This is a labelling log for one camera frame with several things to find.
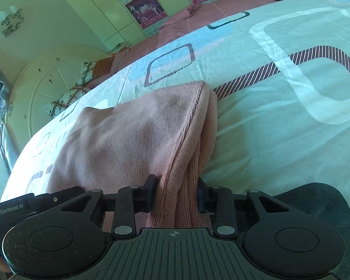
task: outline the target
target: bed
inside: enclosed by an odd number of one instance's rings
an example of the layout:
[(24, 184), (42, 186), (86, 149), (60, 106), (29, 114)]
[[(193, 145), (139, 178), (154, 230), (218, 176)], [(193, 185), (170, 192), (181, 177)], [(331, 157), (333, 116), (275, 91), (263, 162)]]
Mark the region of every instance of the bed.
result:
[(276, 195), (319, 182), (341, 192), (350, 209), (350, 0), (269, 3), (149, 52), (31, 138), (1, 201), (45, 191), (84, 107), (112, 107), (196, 80), (219, 99), (206, 184)]

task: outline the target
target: brown striped cloth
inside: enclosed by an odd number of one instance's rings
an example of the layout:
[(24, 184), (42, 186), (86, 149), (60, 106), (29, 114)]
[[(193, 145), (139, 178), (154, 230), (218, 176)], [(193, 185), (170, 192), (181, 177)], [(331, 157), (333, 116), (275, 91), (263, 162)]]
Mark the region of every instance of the brown striped cloth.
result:
[(92, 70), (92, 80), (110, 73), (115, 55), (96, 62)]
[[(116, 193), (154, 174), (154, 210), (136, 214), (138, 229), (209, 226), (197, 209), (197, 181), (216, 134), (217, 96), (203, 81), (158, 89), (108, 109), (86, 107), (53, 165), (47, 192), (82, 186)], [(103, 230), (111, 226), (108, 213)]]

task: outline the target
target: metal bolt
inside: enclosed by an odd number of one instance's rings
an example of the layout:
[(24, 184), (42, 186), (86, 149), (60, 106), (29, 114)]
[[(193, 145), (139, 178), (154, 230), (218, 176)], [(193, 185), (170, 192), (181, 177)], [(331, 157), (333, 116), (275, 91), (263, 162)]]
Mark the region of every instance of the metal bolt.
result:
[(133, 229), (129, 226), (122, 225), (115, 228), (114, 232), (118, 235), (129, 235)]
[(221, 235), (227, 236), (227, 235), (232, 235), (235, 232), (235, 229), (232, 226), (219, 226), (217, 228), (217, 232), (220, 233)]

